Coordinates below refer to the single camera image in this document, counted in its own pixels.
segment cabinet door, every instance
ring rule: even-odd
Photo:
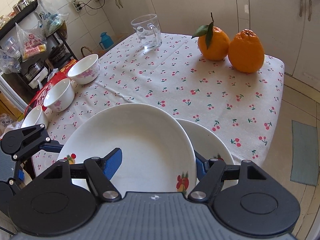
[[[120,12],[123,15],[124,24],[127,28],[127,33],[133,34],[134,29],[130,23],[135,18],[150,13],[147,3],[145,0],[120,0],[119,4],[121,7]]]
[[[305,0],[250,0],[250,28],[265,54],[284,62],[293,73],[302,41]]]
[[[302,44],[293,76],[320,90],[320,0],[306,0]]]
[[[191,0],[151,0],[163,33],[192,35],[195,25]]]
[[[123,14],[121,14],[121,6],[118,0],[106,0],[103,10],[113,28],[115,34],[127,33],[127,26],[125,25]]]
[[[195,28],[208,25],[212,12],[214,25],[221,28],[230,39],[238,33],[236,0],[192,0]]]

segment basket handle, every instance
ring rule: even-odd
[[[93,52],[92,49],[89,49],[88,47],[83,46],[83,47],[81,48],[81,54],[82,54],[83,57],[85,57],[85,55],[83,54],[83,49],[87,49],[88,51],[90,51],[91,54],[94,54],[94,52]]]

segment metal screw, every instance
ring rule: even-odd
[[[207,196],[207,194],[204,193],[203,191],[194,191],[190,195],[193,199],[199,199],[199,200],[204,199]]]
[[[119,196],[119,193],[114,190],[108,190],[108,191],[105,191],[102,195],[104,198],[114,199]]]

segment teal thermos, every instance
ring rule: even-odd
[[[111,37],[107,35],[107,33],[101,33],[100,37],[101,37],[101,42],[99,42],[99,44],[102,49],[107,49],[113,44]]]

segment red packaging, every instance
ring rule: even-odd
[[[29,103],[29,105],[27,106],[27,108],[24,111],[24,116],[27,116],[27,110],[29,108],[30,105],[32,105],[32,107],[35,106],[42,106],[42,110],[45,111],[47,108],[43,106],[43,102],[44,102],[44,98],[47,95],[47,93],[49,92],[49,90],[55,85],[57,84],[60,80],[67,78],[67,73],[69,71],[69,69],[76,64],[76,60],[73,59],[71,60],[68,64],[66,64],[61,70],[59,70],[57,73],[54,74],[54,76],[49,80],[49,82],[47,82],[47,84],[45,84],[43,86],[43,88],[41,90],[39,90],[37,92],[37,94],[33,97],[33,99],[31,100],[31,102]]]

